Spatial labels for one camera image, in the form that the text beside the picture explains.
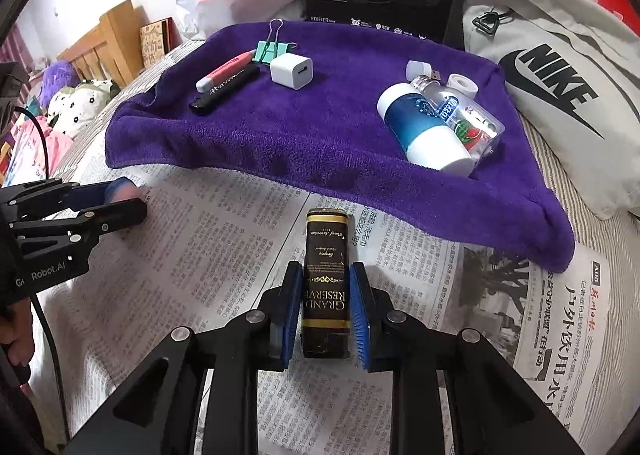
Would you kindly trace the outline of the person's hand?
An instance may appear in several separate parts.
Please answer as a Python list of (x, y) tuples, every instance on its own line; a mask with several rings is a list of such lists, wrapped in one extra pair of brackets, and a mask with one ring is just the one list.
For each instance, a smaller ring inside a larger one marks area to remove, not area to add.
[(8, 346), (6, 355), (14, 366), (26, 366), (35, 352), (32, 303), (26, 298), (10, 305), (8, 311), (8, 317), (1, 319), (1, 345)]

